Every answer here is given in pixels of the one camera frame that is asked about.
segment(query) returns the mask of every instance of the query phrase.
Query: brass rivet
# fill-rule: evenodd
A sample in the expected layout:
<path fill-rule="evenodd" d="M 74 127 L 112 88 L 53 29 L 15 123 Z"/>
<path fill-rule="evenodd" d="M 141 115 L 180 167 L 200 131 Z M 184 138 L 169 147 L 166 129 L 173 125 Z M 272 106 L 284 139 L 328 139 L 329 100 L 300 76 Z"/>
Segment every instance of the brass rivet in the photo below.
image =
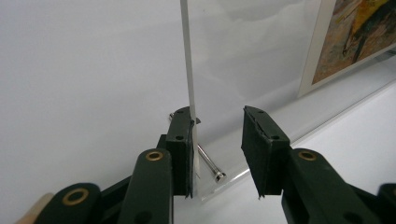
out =
<path fill-rule="evenodd" d="M 317 159 L 317 155 L 310 151 L 301 151 L 298 153 L 298 156 L 306 161 L 315 161 Z"/>
<path fill-rule="evenodd" d="M 148 161 L 159 161 L 163 158 L 163 154 L 159 151 L 152 151 L 146 155 Z"/>
<path fill-rule="evenodd" d="M 77 199 L 70 200 L 70 196 L 72 196 L 75 193 L 81 193 L 82 195 Z M 64 198 L 62 199 L 62 203 L 67 206 L 73 206 L 82 203 L 88 197 L 88 194 L 89 194 L 88 190 L 83 188 L 70 190 L 69 192 L 66 193 L 66 195 L 64 195 Z"/>

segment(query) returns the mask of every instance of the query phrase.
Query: artwork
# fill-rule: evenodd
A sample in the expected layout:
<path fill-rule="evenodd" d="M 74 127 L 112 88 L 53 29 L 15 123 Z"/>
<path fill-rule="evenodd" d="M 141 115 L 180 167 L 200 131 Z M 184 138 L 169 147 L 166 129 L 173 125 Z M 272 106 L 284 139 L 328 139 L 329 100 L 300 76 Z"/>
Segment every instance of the artwork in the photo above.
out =
<path fill-rule="evenodd" d="M 299 95 L 396 47 L 396 0 L 322 0 Z"/>

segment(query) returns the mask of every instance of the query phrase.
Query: metal pin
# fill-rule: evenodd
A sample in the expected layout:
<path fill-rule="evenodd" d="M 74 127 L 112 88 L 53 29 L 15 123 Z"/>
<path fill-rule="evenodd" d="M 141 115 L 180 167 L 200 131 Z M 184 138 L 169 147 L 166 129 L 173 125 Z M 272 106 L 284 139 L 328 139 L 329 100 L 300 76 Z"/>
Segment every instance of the metal pin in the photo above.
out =
<path fill-rule="evenodd" d="M 172 120 L 175 114 L 171 113 L 169 115 L 169 120 Z M 220 168 L 209 158 L 204 149 L 198 144 L 198 153 L 201 158 L 205 161 L 206 165 L 212 171 L 213 177 L 216 183 L 221 184 L 227 178 L 227 175 L 220 170 Z"/>

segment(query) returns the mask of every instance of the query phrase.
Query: framed picture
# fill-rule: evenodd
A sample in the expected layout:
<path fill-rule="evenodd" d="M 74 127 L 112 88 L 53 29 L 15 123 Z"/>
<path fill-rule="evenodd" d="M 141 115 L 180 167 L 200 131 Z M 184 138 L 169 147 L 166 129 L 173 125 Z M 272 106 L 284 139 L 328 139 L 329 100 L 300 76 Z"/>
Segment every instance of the framed picture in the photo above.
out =
<path fill-rule="evenodd" d="M 322 0 L 302 96 L 396 47 L 396 0 Z"/>

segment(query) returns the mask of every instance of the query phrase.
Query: metal screw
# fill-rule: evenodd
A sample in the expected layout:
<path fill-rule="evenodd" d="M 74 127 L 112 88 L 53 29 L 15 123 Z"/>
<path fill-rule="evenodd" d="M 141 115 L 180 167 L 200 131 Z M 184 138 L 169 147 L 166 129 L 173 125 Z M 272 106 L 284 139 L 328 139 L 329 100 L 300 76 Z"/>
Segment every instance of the metal screw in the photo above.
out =
<path fill-rule="evenodd" d="M 169 120 L 172 120 L 175 114 L 171 113 L 169 115 Z M 213 177 L 215 178 L 216 183 L 221 184 L 227 178 L 227 175 L 220 170 L 220 168 L 210 159 L 210 157 L 206 154 L 204 149 L 198 144 L 198 153 L 201 158 L 205 161 L 206 165 L 212 171 Z"/>

